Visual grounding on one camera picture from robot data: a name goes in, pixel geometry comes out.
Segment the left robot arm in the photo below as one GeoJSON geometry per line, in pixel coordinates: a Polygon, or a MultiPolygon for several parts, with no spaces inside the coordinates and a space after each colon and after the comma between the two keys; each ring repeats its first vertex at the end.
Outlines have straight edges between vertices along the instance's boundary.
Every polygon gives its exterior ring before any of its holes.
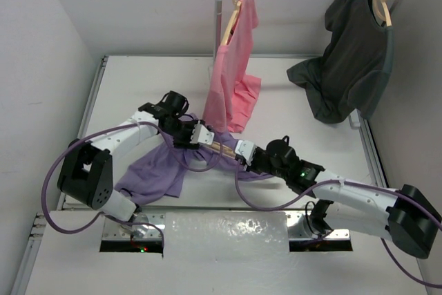
{"type": "Polygon", "coordinates": [[[202,120],[180,119],[188,107],[187,98],[169,91],[160,102],[140,106],[118,130],[73,142],[61,167],[58,189],[91,209],[128,222],[137,205],[113,188],[114,161],[160,131],[170,135],[177,148],[212,144],[214,133],[202,120]]]}

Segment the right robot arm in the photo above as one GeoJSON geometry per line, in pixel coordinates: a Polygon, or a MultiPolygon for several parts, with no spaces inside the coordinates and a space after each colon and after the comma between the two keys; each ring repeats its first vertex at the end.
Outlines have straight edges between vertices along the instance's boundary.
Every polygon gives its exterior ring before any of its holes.
{"type": "Polygon", "coordinates": [[[404,184],[392,189],[353,182],[300,159],[288,136],[264,149],[242,140],[235,154],[245,171],[280,178],[298,197],[315,199],[304,221],[308,236],[348,229],[388,240],[415,258],[429,257],[441,230],[441,214],[416,187],[404,184]]]}

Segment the purple t shirt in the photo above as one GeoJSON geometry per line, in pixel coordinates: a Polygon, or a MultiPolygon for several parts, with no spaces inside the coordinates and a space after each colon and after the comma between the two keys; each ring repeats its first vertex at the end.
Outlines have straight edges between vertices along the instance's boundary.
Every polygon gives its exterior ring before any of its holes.
{"type": "Polygon", "coordinates": [[[114,189],[138,205],[145,205],[164,196],[179,198],[184,177],[193,161],[205,162],[217,170],[233,173],[237,162],[207,148],[170,149],[167,135],[164,142],[130,164],[114,189]]]}

